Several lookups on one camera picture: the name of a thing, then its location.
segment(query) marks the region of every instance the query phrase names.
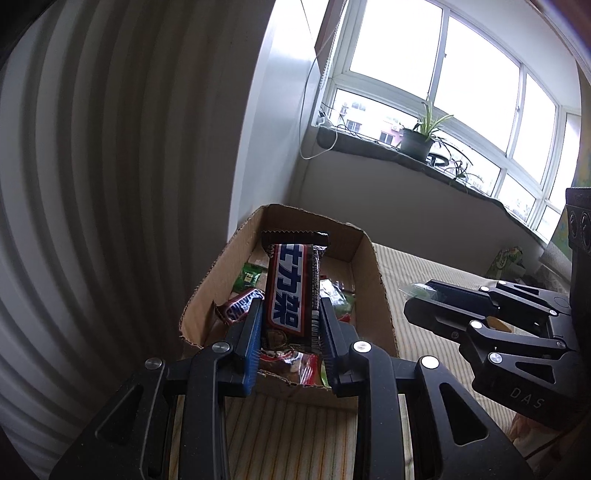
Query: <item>window frame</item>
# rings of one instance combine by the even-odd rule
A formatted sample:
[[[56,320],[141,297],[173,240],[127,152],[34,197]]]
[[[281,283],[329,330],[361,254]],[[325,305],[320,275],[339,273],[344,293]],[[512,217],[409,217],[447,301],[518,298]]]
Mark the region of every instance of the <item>window frame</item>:
[[[523,222],[521,218],[516,217],[520,222],[524,223],[531,231],[533,231],[542,241],[545,239],[536,232],[544,214],[545,207],[550,207],[558,213],[561,210],[550,202],[550,193],[554,186],[554,180],[558,171],[562,146],[564,141],[564,129],[566,127],[566,116],[568,113],[573,115],[581,115],[580,111],[574,111],[563,105],[560,105],[549,89],[540,82],[535,73],[528,68],[528,66],[512,54],[510,50],[501,44],[497,39],[488,34],[482,26],[470,19],[456,9],[450,8],[448,5],[439,0],[426,0],[439,8],[441,8],[441,30],[439,34],[439,44],[437,46],[437,54],[434,65],[433,74],[431,77],[428,96],[435,98],[439,80],[441,76],[441,68],[443,66],[445,47],[447,41],[447,28],[449,25],[449,18],[454,18],[481,35],[488,40],[492,45],[503,52],[507,58],[513,61],[519,68],[519,91],[517,96],[517,105],[515,108],[515,115],[511,128],[511,135],[509,137],[509,145],[507,151],[502,151],[499,147],[494,145],[481,134],[471,129],[456,118],[452,118],[442,125],[442,130],[449,135],[457,138],[461,142],[470,146],[478,153],[483,155],[487,160],[493,162],[500,168],[499,176],[493,188],[491,198],[497,199],[501,190],[501,186],[507,174],[511,175],[521,186],[523,186],[529,193],[534,196],[534,206],[528,217],[527,222]],[[331,62],[329,77],[324,91],[323,102],[327,105],[332,105],[335,99],[337,90],[345,90],[350,93],[361,95],[370,100],[383,103],[384,105],[393,107],[404,113],[412,116],[421,116],[424,112],[424,107],[421,99],[412,93],[406,92],[398,87],[389,85],[380,80],[365,76],[363,74],[352,72],[350,65],[355,53],[355,46],[361,30],[363,21],[363,13],[365,12],[367,0],[349,0],[349,6],[343,18],[342,32],[338,39],[335,48],[335,56]],[[515,152],[517,144],[517,137],[521,127],[521,112],[524,109],[526,78],[529,75],[539,86],[544,93],[550,98],[556,107],[556,114],[554,116],[553,137],[550,144],[550,151],[548,159],[544,168],[541,183],[538,183],[521,165],[519,165],[512,156]],[[444,115],[440,109],[434,107],[434,113],[438,116]]]

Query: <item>window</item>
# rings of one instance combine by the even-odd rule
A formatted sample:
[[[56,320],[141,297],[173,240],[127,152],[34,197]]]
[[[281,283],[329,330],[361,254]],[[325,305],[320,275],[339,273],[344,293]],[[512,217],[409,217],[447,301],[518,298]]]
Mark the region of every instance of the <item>window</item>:
[[[441,8],[426,0],[367,0],[351,71],[427,98],[440,25]]]
[[[438,136],[449,143],[450,146],[435,142],[431,152],[439,153],[447,158],[451,157],[458,165],[461,162],[462,167],[467,166],[466,183],[482,193],[490,195],[495,188],[501,169],[457,138],[453,138],[444,132],[439,132]],[[443,170],[454,174],[453,168],[453,163],[451,163]]]
[[[353,109],[354,104],[363,106],[363,110]],[[351,108],[342,114],[342,108],[340,113],[337,110],[339,105],[351,105]],[[412,115],[345,90],[337,90],[329,119],[336,127],[340,125],[341,128],[394,146],[400,143],[400,131],[404,127],[412,128],[417,123],[417,118]],[[391,138],[382,139],[382,134],[390,135]]]
[[[352,120],[347,120],[347,130],[351,130],[352,132],[359,133],[360,128],[361,128],[360,123],[353,122]]]
[[[540,220],[540,224],[536,231],[542,238],[544,238],[544,240],[549,242],[559,220],[560,214],[555,210],[552,210],[552,208],[546,207],[544,209],[544,214],[542,215],[542,220]]]
[[[554,135],[556,106],[540,85],[527,75],[525,104],[513,158],[538,183],[548,161]]]
[[[392,139],[394,138],[393,135],[387,134],[386,132],[382,132],[379,135],[380,142],[387,143],[388,145],[392,144]]]
[[[433,151],[463,165],[465,155],[461,181],[548,240],[572,182],[580,117],[521,59],[444,3],[349,0],[324,93],[330,120],[396,146],[398,132],[412,128],[432,99],[437,116],[454,115],[441,136],[462,153]]]
[[[531,193],[507,175],[499,193],[499,200],[507,210],[526,222],[534,206],[535,199]]]
[[[560,154],[558,172],[550,193],[550,202],[559,210],[564,208],[566,197],[564,192],[572,186],[574,170],[577,167],[579,157],[579,139],[581,135],[581,117],[578,115],[566,116],[566,127],[564,129],[564,142]]]
[[[450,18],[434,105],[453,113],[504,152],[518,93],[519,67],[481,35]]]

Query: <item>white wall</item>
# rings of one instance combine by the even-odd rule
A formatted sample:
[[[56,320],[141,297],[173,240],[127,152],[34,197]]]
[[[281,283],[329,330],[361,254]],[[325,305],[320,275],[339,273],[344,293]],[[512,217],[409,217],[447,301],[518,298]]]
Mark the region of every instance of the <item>white wall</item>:
[[[309,122],[320,77],[315,55],[314,40],[300,1],[277,0],[246,109],[229,236],[259,206],[288,201],[300,140]]]
[[[477,275],[519,245],[528,271],[543,251],[503,208],[394,162],[328,152],[310,160],[295,204],[350,222],[372,241]]]
[[[574,57],[527,0],[441,0],[497,39],[534,72],[555,100],[579,111]]]

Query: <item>window sill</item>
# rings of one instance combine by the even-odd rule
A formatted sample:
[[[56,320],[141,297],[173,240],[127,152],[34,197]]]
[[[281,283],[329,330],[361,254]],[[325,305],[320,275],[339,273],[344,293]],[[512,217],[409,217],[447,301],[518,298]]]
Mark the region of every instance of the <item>window sill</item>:
[[[319,127],[318,134],[316,135],[316,142],[318,146],[324,149],[328,149],[332,146],[335,141],[335,132],[333,128]],[[527,225],[521,222],[515,215],[507,211],[505,206],[497,199],[491,198],[488,195],[476,190],[471,185],[465,184],[461,181],[455,180],[454,178],[445,175],[443,172],[430,167],[429,165],[419,162],[403,153],[400,153],[394,147],[387,147],[377,141],[366,140],[359,137],[354,137],[345,131],[339,130],[339,136],[332,150],[346,153],[350,155],[358,155],[360,157],[375,158],[377,160],[393,161],[403,167],[409,168],[410,170],[420,171],[426,176],[440,182],[446,183],[449,187],[459,190],[463,193],[467,193],[475,198],[491,202],[500,209],[502,209],[507,217],[513,222],[519,225],[524,231],[526,231],[532,238],[534,238],[542,247],[546,247],[547,243],[539,236],[538,233],[532,231]]]

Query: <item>chocolate bar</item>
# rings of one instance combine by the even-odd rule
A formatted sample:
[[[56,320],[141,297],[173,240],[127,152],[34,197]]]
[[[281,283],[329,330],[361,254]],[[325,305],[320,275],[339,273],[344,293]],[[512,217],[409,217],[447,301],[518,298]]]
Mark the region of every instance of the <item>chocolate bar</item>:
[[[265,294],[258,288],[249,288],[240,295],[232,297],[225,304],[216,306],[217,315],[227,325],[241,322],[246,318],[253,299],[264,299]]]
[[[269,255],[262,344],[319,353],[320,258],[329,246],[321,232],[263,232]]]

